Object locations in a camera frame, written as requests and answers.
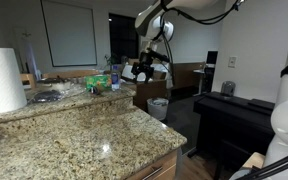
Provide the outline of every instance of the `black piano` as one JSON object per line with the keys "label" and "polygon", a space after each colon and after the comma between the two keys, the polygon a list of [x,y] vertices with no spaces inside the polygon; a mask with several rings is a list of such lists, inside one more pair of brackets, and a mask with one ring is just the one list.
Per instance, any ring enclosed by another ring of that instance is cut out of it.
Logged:
{"label": "black piano", "polygon": [[237,170],[254,152],[265,155],[274,136],[273,108],[273,103],[226,98],[218,92],[200,96],[194,104],[194,112],[201,115],[196,151],[188,156],[205,150]]}

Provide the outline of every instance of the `wooden cabinet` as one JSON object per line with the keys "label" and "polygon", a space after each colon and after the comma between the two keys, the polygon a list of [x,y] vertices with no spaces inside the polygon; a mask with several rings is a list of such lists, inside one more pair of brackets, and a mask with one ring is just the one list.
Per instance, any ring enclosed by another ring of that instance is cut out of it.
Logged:
{"label": "wooden cabinet", "polygon": [[171,180],[175,177],[177,150],[137,172],[128,180]]}

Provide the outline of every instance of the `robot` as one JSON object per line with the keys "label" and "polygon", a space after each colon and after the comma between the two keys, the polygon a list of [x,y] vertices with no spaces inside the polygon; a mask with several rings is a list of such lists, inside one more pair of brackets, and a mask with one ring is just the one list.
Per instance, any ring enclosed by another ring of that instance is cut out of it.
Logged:
{"label": "robot", "polygon": [[[170,62],[168,57],[155,51],[157,43],[161,41],[169,41],[173,35],[174,26],[172,23],[164,21],[164,19],[161,17],[166,11],[177,10],[175,7],[201,9],[206,6],[211,6],[216,1],[217,0],[156,0],[153,5],[140,13],[135,23],[136,31],[139,35],[146,37],[151,41],[141,52],[140,62],[133,66],[132,73],[137,77],[139,73],[144,72],[146,78],[148,79],[152,76],[154,71],[154,69],[150,67],[154,58],[158,58],[161,61]],[[237,0],[233,4],[231,11],[238,10],[238,7],[243,2],[243,0]],[[220,21],[225,18],[225,16],[218,16],[217,19],[211,18],[207,21],[194,21],[208,25],[211,24],[209,23],[210,20]],[[184,17],[192,20],[191,17],[186,16],[186,14],[184,14]],[[285,69],[281,72],[281,78],[282,80],[279,95],[277,97],[275,109],[271,117],[272,127],[276,135],[268,148],[264,168],[247,176],[239,176],[237,177],[238,179],[288,179],[287,165],[282,168],[282,165],[288,164],[288,59]]]}

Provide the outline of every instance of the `granite countertop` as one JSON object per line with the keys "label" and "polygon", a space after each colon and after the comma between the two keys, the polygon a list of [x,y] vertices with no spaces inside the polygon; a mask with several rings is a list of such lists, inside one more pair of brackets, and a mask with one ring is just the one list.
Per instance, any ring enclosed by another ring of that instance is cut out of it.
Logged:
{"label": "granite countertop", "polygon": [[[75,98],[60,102],[61,108],[90,103]],[[37,106],[39,111],[56,108]],[[96,118],[78,112],[46,124],[36,136],[28,131],[1,138],[0,179],[125,179],[186,143],[137,108]]]}
{"label": "granite countertop", "polygon": [[90,104],[99,104],[106,101],[123,99],[132,96],[135,96],[135,92],[128,88],[122,88],[121,90],[116,92],[107,91],[102,93],[102,95],[100,96],[93,96],[90,93],[85,92],[70,98],[64,98],[61,101],[51,103],[29,104],[16,111],[1,113],[0,123],[71,109],[73,107],[81,107]]}

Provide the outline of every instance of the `window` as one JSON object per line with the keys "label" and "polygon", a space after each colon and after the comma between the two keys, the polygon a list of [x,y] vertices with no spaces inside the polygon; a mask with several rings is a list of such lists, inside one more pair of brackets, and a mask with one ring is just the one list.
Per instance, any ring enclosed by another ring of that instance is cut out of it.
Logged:
{"label": "window", "polygon": [[91,9],[42,0],[53,67],[96,65]]}
{"label": "window", "polygon": [[138,58],[139,38],[135,30],[135,18],[109,14],[112,54],[121,57]]}

